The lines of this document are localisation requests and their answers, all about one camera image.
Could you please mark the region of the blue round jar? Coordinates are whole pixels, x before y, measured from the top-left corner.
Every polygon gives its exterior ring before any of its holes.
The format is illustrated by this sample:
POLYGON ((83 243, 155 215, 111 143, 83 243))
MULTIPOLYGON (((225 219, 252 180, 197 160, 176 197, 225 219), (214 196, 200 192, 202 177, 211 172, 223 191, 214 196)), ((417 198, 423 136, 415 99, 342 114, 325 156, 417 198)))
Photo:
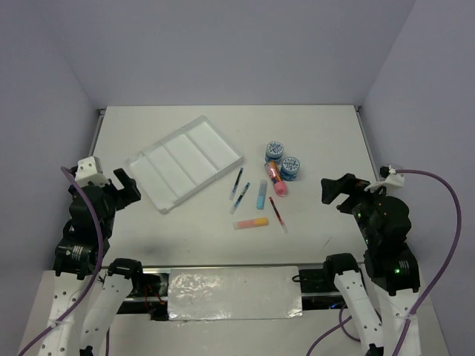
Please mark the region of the blue round jar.
POLYGON ((298 175, 301 164, 300 161, 293 157, 288 156, 281 162, 280 174, 283 180, 294 181, 298 175))
POLYGON ((271 141, 266 146, 265 161, 280 163, 284 155, 284 146, 278 141, 271 141))

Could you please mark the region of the pink capped clear tube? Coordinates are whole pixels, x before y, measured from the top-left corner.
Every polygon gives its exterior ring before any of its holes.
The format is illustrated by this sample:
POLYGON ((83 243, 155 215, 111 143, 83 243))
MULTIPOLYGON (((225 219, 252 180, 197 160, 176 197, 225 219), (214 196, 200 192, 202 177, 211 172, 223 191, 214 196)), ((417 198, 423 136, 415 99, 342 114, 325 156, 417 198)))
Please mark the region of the pink capped clear tube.
POLYGON ((287 186, 280 175, 275 161, 266 162, 264 167, 269 175, 270 181, 272 182, 275 193, 279 197, 285 197, 288 193, 287 186))

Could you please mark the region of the red ink refill tube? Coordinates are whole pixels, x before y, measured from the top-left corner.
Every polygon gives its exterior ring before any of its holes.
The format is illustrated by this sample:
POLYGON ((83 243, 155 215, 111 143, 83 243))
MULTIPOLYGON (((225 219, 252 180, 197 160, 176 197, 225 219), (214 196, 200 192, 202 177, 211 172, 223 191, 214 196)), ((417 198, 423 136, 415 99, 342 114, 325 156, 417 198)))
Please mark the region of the red ink refill tube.
POLYGON ((271 204, 271 206, 272 206, 273 211, 275 212, 275 216, 277 217, 277 220, 278 220, 278 222, 279 222, 279 224, 280 224, 280 227, 281 227, 282 231, 283 231, 285 234, 287 234, 287 233, 288 233, 288 229, 287 229, 287 227, 286 227, 286 224, 285 224, 285 222, 284 222, 284 220, 283 220, 283 218, 282 218, 282 216, 281 216, 279 210, 277 209, 277 206, 276 206, 276 204, 275 204, 275 201, 273 200, 272 197, 269 197, 269 201, 270 201, 270 204, 271 204))

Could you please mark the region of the blue highlighter stick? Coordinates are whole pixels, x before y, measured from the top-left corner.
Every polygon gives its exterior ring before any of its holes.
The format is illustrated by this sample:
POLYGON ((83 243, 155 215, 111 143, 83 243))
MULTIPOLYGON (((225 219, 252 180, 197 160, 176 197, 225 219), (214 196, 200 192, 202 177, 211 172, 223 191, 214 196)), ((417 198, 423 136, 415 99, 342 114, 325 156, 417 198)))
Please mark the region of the blue highlighter stick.
POLYGON ((260 181, 259 189, 258 189, 258 198, 256 202, 256 208, 258 210, 263 210, 266 202, 266 190, 267 190, 267 181, 262 179, 260 181))

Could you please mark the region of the orange highlighter stick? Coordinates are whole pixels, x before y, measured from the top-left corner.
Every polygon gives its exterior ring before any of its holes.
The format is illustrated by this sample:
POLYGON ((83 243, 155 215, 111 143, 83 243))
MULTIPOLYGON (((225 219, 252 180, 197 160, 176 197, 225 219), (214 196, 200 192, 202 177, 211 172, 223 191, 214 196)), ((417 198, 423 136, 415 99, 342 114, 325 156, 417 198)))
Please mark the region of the orange highlighter stick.
POLYGON ((261 218, 251 219, 251 220, 242 220, 239 222, 234 222, 233 229, 241 230, 241 229, 247 229, 247 228, 257 228, 257 227, 267 226, 268 224, 269 224, 268 219, 266 217, 261 217, 261 218))

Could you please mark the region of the blue ink refill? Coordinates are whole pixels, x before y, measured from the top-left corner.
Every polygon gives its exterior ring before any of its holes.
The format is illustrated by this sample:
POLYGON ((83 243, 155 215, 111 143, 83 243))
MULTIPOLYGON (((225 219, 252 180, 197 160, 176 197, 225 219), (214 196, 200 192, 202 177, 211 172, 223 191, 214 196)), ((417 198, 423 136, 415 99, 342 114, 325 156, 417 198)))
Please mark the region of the blue ink refill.
POLYGON ((241 167, 240 170, 238 171, 237 178, 235 180, 235 183, 234 183, 234 185, 232 187, 232 190, 231 190, 231 193, 229 195, 229 199, 231 201, 235 198, 235 195, 236 195, 239 183, 240 183, 240 179, 241 179, 242 174, 243 174, 243 169, 244 169, 244 167, 241 167))
POLYGON ((238 206, 240 205, 242 199, 246 195, 246 192, 249 190, 250 182, 247 182, 246 185, 244 186, 243 190, 241 191, 239 197, 237 198, 236 202, 232 205, 230 209, 230 214, 234 214, 236 210, 238 209, 238 206))

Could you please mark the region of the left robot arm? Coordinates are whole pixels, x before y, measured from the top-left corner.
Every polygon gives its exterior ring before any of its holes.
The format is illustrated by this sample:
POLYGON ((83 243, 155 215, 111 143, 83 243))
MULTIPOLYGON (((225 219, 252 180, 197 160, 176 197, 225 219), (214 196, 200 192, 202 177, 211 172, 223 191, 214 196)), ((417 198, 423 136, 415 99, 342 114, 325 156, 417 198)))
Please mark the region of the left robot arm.
POLYGON ((117 258, 105 274, 92 306, 90 293, 99 279, 110 248, 115 215, 141 199, 134 179, 118 168, 117 188, 106 178, 98 158, 90 156, 73 168, 63 168, 70 182, 70 218, 55 248, 53 299, 47 327, 20 351, 24 355, 40 343, 40 355, 99 355, 110 349, 110 328, 125 298, 145 287, 143 266, 117 258))

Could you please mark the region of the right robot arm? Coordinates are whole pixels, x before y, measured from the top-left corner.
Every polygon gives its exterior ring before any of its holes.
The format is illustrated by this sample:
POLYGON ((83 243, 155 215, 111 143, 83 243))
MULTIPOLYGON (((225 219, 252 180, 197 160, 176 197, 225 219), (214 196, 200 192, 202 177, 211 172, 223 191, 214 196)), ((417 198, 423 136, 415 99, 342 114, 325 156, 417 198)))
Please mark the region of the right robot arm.
POLYGON ((353 174, 321 180, 322 198, 329 205, 347 198, 337 209, 352 215, 366 244, 364 267, 350 253, 327 256, 323 282, 339 290, 358 331, 364 355, 420 355, 419 324, 411 308, 419 298, 419 265, 406 243, 412 225, 409 208, 371 188, 353 174))

